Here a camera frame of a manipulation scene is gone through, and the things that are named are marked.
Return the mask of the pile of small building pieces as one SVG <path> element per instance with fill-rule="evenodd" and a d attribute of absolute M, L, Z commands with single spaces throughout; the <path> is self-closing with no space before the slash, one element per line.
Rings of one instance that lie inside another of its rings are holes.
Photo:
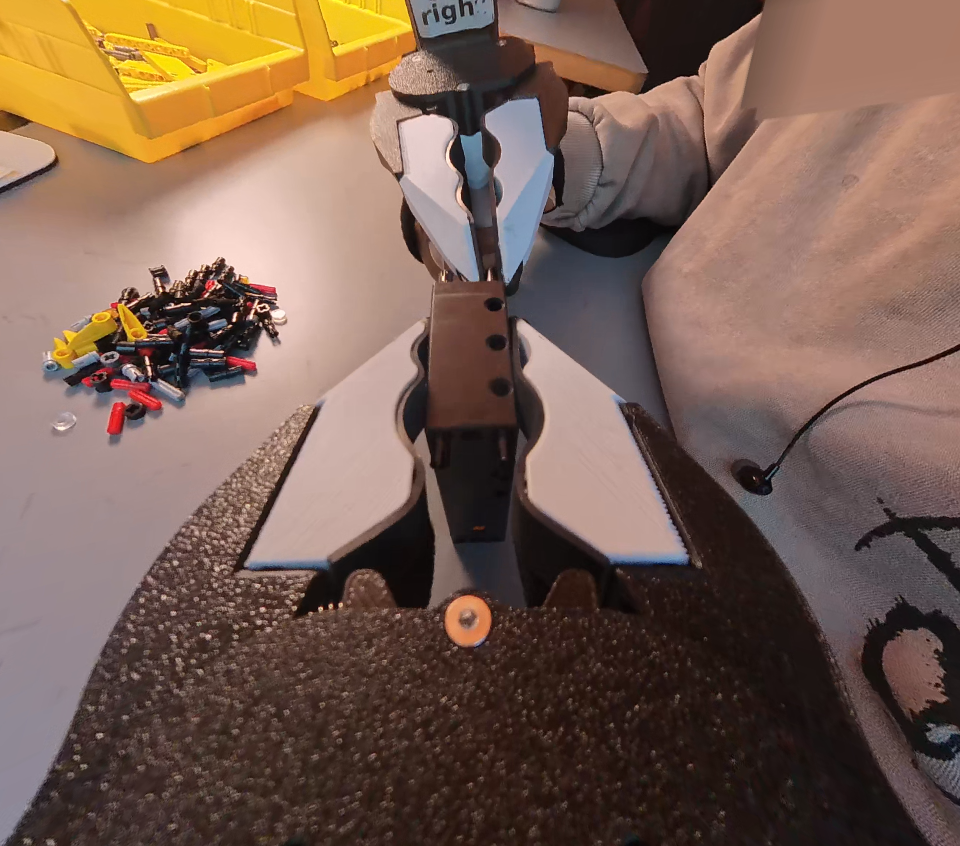
<path fill-rule="evenodd" d="M 150 289 L 124 288 L 114 301 L 54 336 L 45 377 L 106 402 L 105 435 L 179 408 L 197 384 L 233 386 L 258 374 L 260 341 L 278 345 L 279 289 L 241 274 L 223 256 L 174 278 L 149 268 Z"/>

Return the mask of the black perforated building block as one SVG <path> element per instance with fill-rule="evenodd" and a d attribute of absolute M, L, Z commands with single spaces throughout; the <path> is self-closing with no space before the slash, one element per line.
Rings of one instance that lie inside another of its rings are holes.
<path fill-rule="evenodd" d="M 498 464 L 494 432 L 516 427 L 516 446 L 520 432 L 504 284 L 437 282 L 428 339 L 425 433 L 451 432 L 449 465 L 433 468 L 451 541 L 503 542 L 517 460 Z"/>

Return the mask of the person's right forearm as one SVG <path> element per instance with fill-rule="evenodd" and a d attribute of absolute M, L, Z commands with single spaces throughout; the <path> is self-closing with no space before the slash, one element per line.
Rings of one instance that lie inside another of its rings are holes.
<path fill-rule="evenodd" d="M 699 70 L 642 94 L 570 97 L 563 182 L 544 225 L 582 233 L 620 219 L 681 225 L 762 126 L 743 104 L 758 14 Z"/>

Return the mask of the person's beige hoodie torso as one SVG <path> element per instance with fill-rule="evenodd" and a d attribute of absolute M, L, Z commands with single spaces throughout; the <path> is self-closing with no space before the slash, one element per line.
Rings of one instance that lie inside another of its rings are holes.
<path fill-rule="evenodd" d="M 721 477 L 829 400 L 958 343 L 958 96 L 754 126 L 644 282 L 678 440 Z M 958 353 L 834 405 L 767 498 L 726 489 L 805 595 L 858 720 L 931 844 L 958 844 Z"/>

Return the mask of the heap of yellow grey pieces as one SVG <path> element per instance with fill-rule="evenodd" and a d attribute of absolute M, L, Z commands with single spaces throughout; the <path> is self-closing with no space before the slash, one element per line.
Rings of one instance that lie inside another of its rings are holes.
<path fill-rule="evenodd" d="M 85 27 L 130 95 L 222 72 L 228 67 L 220 60 L 198 57 L 185 46 L 161 37 L 104 33 L 89 23 Z"/>

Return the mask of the white background table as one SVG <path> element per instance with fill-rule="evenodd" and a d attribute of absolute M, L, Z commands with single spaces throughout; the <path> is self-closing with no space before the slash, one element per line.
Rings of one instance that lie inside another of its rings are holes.
<path fill-rule="evenodd" d="M 517 0 L 498 0 L 499 27 L 534 48 L 564 80 L 602 92 L 638 94 L 647 67 L 615 0 L 561 0 L 544 12 Z"/>

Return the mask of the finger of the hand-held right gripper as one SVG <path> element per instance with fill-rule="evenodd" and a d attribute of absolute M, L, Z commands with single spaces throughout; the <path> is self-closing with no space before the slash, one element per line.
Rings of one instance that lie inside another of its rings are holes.
<path fill-rule="evenodd" d="M 532 250 L 552 187 L 554 156 L 546 147 L 536 99 L 512 99 L 488 112 L 484 124 L 500 151 L 493 168 L 500 187 L 495 218 L 502 279 L 508 284 Z"/>
<path fill-rule="evenodd" d="M 450 159 L 456 125 L 441 115 L 420 115 L 402 120 L 398 135 L 399 184 L 415 220 L 451 270 L 480 281 L 474 221 L 462 200 L 463 178 Z"/>

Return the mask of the grey desk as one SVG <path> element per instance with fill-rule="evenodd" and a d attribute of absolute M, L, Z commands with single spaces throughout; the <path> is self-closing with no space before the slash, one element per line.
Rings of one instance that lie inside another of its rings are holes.
<path fill-rule="evenodd" d="M 2 840 L 45 778 L 132 592 L 194 510 L 297 408 L 429 311 L 401 194 L 369 133 L 377 86 L 291 106 L 146 164 L 31 123 L 58 164 L 2 194 Z M 42 372 L 123 288 L 224 257 L 288 322 L 258 374 L 197 384 L 106 435 L 107 403 Z M 76 415 L 63 434 L 51 423 Z"/>

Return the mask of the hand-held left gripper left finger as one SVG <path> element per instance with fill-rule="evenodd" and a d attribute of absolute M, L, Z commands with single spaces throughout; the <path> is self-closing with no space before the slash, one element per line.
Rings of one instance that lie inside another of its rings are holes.
<path fill-rule="evenodd" d="M 429 604 L 435 534 L 414 447 L 427 337 L 414 323 L 320 397 L 250 537 L 247 572 L 314 575 L 300 612 L 346 600 L 348 578 L 364 569 L 396 605 Z"/>

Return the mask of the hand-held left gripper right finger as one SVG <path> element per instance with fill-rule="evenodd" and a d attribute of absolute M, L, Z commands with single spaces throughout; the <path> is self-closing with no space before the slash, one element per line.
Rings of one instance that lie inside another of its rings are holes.
<path fill-rule="evenodd" d="M 545 604 L 570 570 L 586 573 L 605 600 L 619 569 L 690 567 L 628 402 L 520 317 L 513 335 L 524 437 L 513 541 L 526 603 Z"/>

